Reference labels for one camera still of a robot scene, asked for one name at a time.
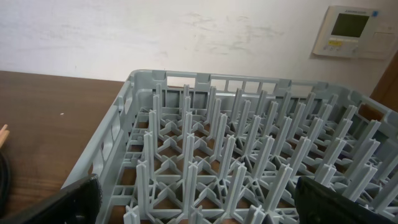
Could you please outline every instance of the plastic crate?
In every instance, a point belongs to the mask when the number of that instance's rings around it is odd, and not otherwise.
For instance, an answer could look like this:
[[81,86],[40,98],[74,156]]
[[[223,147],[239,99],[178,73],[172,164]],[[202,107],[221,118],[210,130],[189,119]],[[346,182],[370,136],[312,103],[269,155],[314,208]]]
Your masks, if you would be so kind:
[[[191,85],[168,86],[176,77]],[[64,186],[92,167],[97,223],[114,206],[125,224],[297,223],[306,175],[394,219],[397,127],[396,112],[326,82],[138,70]]]

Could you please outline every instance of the black object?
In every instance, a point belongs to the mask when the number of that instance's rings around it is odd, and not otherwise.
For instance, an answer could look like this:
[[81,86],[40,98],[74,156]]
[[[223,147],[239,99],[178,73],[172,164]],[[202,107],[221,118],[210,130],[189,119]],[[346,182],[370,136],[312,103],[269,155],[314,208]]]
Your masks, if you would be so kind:
[[8,161],[0,151],[0,217],[4,214],[8,192],[10,190],[11,174]]
[[0,220],[0,223],[94,224],[101,199],[98,176],[91,174],[21,213]]
[[294,203],[300,224],[393,223],[308,177],[298,179]]

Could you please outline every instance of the digital display screen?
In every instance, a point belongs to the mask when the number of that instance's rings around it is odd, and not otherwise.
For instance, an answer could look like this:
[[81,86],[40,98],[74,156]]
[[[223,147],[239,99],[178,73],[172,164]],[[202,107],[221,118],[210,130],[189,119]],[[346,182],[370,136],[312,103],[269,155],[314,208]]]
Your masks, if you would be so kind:
[[331,34],[345,37],[360,37],[368,19],[369,16],[340,13]]

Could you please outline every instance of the white wall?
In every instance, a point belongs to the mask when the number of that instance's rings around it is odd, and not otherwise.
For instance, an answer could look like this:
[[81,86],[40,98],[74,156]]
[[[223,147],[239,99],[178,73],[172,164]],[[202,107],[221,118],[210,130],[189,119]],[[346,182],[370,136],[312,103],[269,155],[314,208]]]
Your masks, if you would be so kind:
[[369,95],[388,60],[311,55],[329,5],[396,0],[2,0],[0,70],[125,80],[166,69],[324,80]]

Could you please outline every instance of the brown wooden surface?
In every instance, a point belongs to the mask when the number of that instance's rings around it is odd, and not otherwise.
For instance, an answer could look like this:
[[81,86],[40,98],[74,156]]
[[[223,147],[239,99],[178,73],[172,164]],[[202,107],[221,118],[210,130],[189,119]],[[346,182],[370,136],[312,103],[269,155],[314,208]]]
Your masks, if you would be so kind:
[[12,172],[6,215],[61,188],[122,84],[0,72],[0,126],[11,131],[0,149]]
[[371,98],[398,112],[398,52],[391,60]]

